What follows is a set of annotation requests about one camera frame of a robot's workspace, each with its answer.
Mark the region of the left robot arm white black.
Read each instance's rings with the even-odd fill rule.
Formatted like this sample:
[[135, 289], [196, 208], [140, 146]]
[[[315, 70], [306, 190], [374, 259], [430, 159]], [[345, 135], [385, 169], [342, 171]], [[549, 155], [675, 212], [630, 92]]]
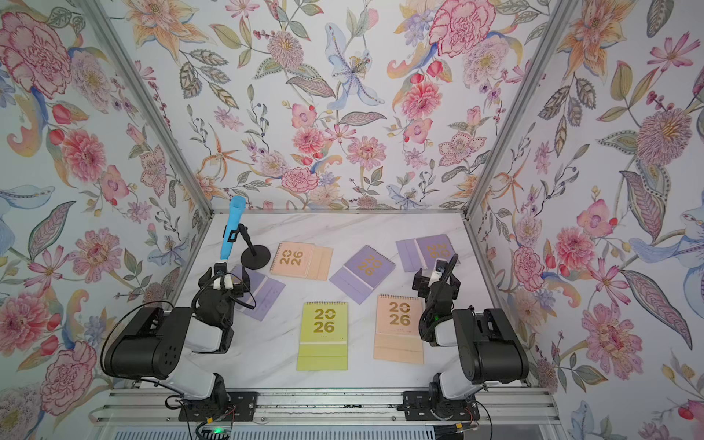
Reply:
[[244, 300], [251, 292], [249, 273], [230, 271], [219, 262], [198, 280], [198, 287], [189, 306], [166, 311], [154, 301], [129, 312], [126, 327], [104, 344], [101, 367], [110, 377], [169, 390], [166, 405], [182, 422], [249, 421], [256, 393], [230, 392], [220, 374], [187, 357], [229, 351], [236, 308], [256, 307]]

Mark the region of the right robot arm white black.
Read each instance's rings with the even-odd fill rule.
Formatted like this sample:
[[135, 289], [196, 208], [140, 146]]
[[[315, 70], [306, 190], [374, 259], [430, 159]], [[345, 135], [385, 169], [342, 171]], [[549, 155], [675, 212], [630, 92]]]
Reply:
[[506, 313], [456, 308], [461, 281], [453, 274], [458, 262], [437, 260], [434, 269], [418, 269], [412, 289], [425, 300], [418, 332], [433, 348], [456, 348], [458, 361], [434, 375], [426, 392], [405, 392], [398, 409], [408, 422], [478, 422], [476, 394], [490, 382], [524, 381], [529, 362]]

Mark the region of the peach calendar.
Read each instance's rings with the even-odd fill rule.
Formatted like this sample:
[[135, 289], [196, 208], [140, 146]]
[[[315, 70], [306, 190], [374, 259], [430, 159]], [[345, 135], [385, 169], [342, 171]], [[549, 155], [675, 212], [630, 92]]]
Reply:
[[418, 326], [423, 311], [421, 298], [380, 295], [377, 298], [374, 359], [422, 365], [424, 341]]
[[326, 281], [334, 250], [310, 243], [282, 242], [273, 258], [272, 275]]

